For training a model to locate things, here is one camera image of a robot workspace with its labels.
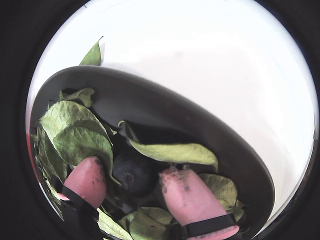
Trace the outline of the pink-tipped black gripper finger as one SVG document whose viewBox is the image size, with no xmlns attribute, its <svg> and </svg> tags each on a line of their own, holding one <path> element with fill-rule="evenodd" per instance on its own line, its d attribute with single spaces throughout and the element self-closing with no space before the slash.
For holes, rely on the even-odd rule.
<svg viewBox="0 0 320 240">
<path fill-rule="evenodd" d="M 107 194 L 107 177 L 96 156 L 83 159 L 64 181 L 58 197 L 63 221 L 84 240 L 102 240 L 98 207 Z"/>
<path fill-rule="evenodd" d="M 171 167 L 159 174 L 166 206 L 187 240 L 225 240 L 240 227 L 191 169 Z"/>
</svg>

